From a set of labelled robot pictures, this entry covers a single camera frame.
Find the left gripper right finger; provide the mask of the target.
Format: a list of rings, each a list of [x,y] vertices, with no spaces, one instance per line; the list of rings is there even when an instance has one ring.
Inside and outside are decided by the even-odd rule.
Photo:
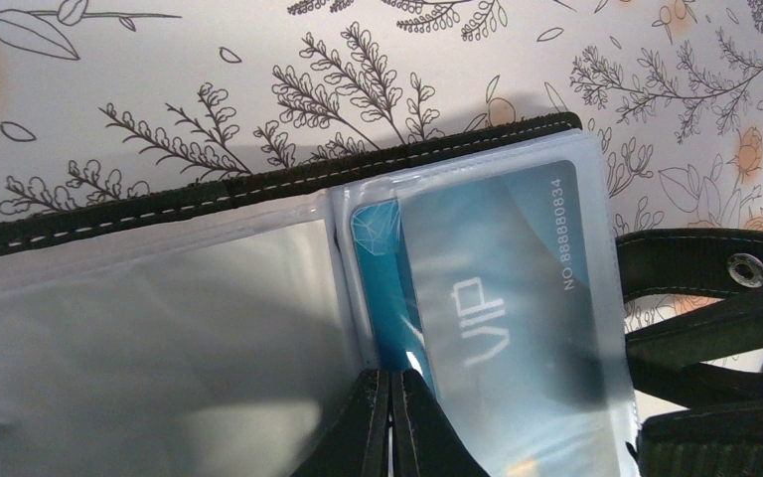
[[[485,476],[422,375],[391,374],[392,469],[395,476]]]

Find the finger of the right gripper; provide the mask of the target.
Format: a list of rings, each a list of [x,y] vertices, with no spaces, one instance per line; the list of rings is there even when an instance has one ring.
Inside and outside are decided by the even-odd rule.
[[[680,406],[644,420],[632,452],[643,476],[763,476],[763,373],[633,361],[636,391]]]
[[[626,346],[629,361],[664,369],[763,349],[763,287],[632,332]]]

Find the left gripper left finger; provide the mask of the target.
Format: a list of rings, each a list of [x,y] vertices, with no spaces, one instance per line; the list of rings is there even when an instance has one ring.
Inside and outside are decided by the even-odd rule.
[[[334,423],[295,476],[385,476],[388,474],[390,376],[362,371]]]

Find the black leather card holder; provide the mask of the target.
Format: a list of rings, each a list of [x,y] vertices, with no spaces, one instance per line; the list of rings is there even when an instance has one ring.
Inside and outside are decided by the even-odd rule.
[[[0,476],[295,476],[362,371],[414,370],[380,358],[353,212],[561,160],[617,476],[643,476],[630,445],[680,406],[635,390],[626,336],[763,287],[763,232],[614,238],[570,112],[0,226]]]

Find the blue VIP card front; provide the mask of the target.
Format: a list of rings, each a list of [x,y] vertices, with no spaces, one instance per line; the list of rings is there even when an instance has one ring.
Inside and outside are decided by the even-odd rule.
[[[617,476],[574,165],[356,209],[383,363],[422,373],[493,476]]]

